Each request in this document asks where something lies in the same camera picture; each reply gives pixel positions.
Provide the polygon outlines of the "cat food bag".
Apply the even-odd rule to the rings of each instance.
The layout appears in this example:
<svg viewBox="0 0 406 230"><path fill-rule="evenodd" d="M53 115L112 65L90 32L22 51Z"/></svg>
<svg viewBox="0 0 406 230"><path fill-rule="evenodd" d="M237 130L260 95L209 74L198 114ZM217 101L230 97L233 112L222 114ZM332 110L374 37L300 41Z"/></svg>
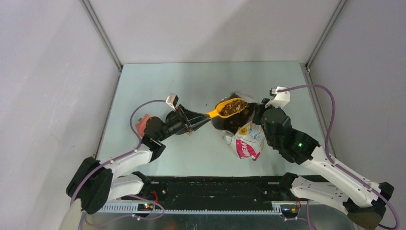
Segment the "cat food bag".
<svg viewBox="0 0 406 230"><path fill-rule="evenodd" d="M248 103L240 113L227 118L213 118L211 124L223 134L223 140L240 159L256 161L264 149L266 142L263 129L253 123L255 113L259 110L259 103L252 97L233 91L220 102L233 98L242 98Z"/></svg>

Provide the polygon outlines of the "yellow plastic scoop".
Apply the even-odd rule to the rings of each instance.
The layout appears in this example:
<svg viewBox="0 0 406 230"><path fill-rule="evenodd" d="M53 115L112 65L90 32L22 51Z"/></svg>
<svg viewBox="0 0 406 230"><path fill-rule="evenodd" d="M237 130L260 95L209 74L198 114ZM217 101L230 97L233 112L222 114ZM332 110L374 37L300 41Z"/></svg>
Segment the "yellow plastic scoop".
<svg viewBox="0 0 406 230"><path fill-rule="evenodd" d="M240 113L248 106L248 102L242 98L233 98L219 103L214 110L206 113L211 119L215 117L229 118Z"/></svg>

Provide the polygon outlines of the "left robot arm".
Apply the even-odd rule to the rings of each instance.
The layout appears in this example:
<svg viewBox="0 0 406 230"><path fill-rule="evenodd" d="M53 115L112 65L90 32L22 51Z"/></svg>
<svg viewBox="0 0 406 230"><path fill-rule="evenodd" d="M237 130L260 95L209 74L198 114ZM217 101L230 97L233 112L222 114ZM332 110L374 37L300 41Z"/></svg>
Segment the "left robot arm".
<svg viewBox="0 0 406 230"><path fill-rule="evenodd" d="M164 140L196 131L210 120L209 114L194 112L182 105L171 111L165 120L145 115L136 124L138 145L108 160L84 159L68 184L66 194L72 203L79 200L81 210L88 214L96 213L107 202L123 196L147 199L151 195L148 178L140 172L130 171L160 157L166 148Z"/></svg>

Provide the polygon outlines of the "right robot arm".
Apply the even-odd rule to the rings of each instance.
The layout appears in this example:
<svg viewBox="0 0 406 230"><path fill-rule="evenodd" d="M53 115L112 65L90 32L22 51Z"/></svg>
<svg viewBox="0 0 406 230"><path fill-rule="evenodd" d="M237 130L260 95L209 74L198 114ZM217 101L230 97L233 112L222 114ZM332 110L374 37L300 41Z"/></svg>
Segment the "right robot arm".
<svg viewBox="0 0 406 230"><path fill-rule="evenodd" d="M302 165L332 183L328 186L287 172L278 185L282 199L304 198L330 206L366 230L380 226L394 191L391 184L370 181L342 165L317 140L294 129L290 117L272 105L270 99L259 103L253 122L262 127L267 144L285 160Z"/></svg>

